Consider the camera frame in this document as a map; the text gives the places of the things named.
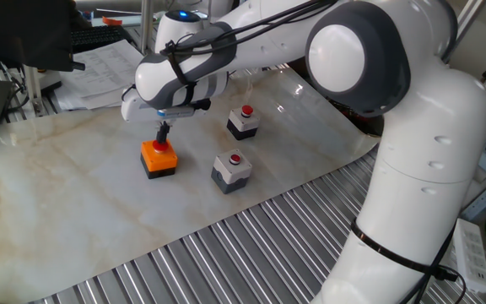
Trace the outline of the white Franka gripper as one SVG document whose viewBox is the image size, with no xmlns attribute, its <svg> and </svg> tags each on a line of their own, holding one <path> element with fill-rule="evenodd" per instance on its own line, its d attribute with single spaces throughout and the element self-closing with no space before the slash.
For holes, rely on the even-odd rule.
<svg viewBox="0 0 486 304">
<path fill-rule="evenodd" d="M 198 111 L 207 111 L 210 108 L 210 99 L 205 99 L 186 106 L 156 110 L 141 99 L 133 86 L 123 91 L 121 100 L 121 115 L 126 122 L 160 122 L 155 138 L 158 143 L 165 142 L 170 131 L 170 125 L 164 121 L 192 117 Z"/>
</svg>

